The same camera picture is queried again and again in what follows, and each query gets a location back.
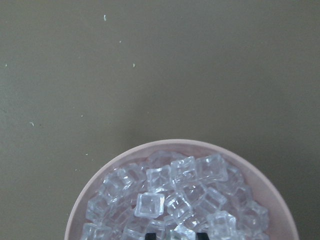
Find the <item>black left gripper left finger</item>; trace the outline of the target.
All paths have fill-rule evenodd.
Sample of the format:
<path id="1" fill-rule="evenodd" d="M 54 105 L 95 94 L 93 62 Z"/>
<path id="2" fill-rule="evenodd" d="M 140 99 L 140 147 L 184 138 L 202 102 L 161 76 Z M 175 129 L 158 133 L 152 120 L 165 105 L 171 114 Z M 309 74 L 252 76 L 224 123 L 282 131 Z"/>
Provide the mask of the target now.
<path id="1" fill-rule="evenodd" d="M 156 240 L 156 233 L 152 233 L 152 232 L 146 233 L 145 240 Z"/>

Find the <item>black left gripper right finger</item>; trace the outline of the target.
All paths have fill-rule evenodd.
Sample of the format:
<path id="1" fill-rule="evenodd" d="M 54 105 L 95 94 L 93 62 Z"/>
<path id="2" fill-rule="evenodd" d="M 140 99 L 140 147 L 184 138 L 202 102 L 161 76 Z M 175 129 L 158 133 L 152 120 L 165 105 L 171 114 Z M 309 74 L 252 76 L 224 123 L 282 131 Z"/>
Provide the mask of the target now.
<path id="1" fill-rule="evenodd" d="M 196 240 L 208 240 L 208 234 L 206 232 L 197 232 Z"/>

